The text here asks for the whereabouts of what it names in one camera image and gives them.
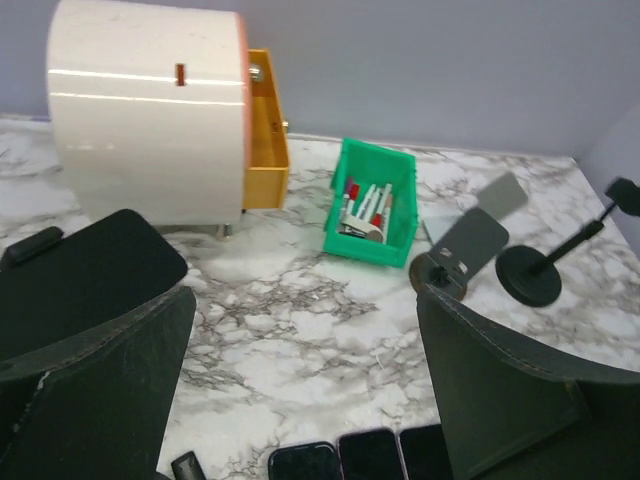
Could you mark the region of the brown base phone stand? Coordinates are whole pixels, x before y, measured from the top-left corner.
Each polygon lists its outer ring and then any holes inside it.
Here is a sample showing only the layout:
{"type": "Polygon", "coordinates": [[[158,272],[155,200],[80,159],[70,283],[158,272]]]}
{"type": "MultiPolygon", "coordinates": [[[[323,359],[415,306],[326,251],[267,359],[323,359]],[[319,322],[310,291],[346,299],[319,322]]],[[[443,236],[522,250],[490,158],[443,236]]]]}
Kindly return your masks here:
{"type": "Polygon", "coordinates": [[[470,280],[508,243],[509,232],[488,213],[471,208],[428,251],[416,256],[409,279],[418,293],[431,286],[462,301],[470,280]]]}

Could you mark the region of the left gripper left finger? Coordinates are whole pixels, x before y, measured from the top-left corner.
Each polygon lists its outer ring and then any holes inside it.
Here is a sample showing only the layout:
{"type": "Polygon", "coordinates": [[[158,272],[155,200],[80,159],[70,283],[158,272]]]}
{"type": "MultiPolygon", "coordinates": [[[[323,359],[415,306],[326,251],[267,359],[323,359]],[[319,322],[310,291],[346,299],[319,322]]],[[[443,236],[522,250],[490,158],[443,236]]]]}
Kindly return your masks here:
{"type": "Polygon", "coordinates": [[[2,478],[155,478],[195,309],[176,287],[3,361],[2,478]]]}

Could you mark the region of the purple edged phone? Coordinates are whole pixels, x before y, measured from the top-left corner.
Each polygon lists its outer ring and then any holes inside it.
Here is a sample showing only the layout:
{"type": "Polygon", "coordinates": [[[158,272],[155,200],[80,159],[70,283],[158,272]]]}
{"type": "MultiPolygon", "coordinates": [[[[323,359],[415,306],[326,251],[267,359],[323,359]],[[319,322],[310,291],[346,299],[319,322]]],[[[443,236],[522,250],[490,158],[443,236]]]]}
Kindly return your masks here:
{"type": "Polygon", "coordinates": [[[404,480],[394,432],[388,428],[354,432],[337,443],[344,480],[404,480]]]}

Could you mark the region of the black phone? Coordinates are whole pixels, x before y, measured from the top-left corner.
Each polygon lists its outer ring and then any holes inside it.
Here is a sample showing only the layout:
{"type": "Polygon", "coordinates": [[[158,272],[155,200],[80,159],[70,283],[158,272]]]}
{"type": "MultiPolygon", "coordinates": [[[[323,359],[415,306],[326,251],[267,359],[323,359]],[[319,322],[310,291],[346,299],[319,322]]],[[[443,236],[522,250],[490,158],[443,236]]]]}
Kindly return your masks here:
{"type": "Polygon", "coordinates": [[[326,441],[281,447],[268,459],[270,480],[336,480],[341,478],[337,453],[326,441]]]}

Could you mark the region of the white folding phone stand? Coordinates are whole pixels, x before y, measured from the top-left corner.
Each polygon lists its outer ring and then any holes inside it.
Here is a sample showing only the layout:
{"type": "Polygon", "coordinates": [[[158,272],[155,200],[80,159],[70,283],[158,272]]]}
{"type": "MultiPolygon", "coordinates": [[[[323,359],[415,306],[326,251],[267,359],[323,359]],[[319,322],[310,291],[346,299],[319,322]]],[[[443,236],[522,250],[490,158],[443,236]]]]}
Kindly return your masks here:
{"type": "MultiPolygon", "coordinates": [[[[494,220],[502,221],[525,206],[528,196],[516,176],[505,173],[496,178],[476,194],[475,206],[481,208],[494,220]]],[[[422,224],[428,240],[435,244],[463,215],[460,207],[431,206],[423,212],[422,224]]]]}

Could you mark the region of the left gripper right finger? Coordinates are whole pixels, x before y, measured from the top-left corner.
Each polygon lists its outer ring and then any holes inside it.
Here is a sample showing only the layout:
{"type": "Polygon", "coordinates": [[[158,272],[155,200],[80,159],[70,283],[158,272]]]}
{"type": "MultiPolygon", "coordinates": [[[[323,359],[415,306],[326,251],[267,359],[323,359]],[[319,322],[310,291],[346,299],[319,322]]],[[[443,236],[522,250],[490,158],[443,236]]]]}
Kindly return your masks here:
{"type": "Polygon", "coordinates": [[[636,479],[639,375],[424,287],[417,315],[456,479],[636,479]]]}

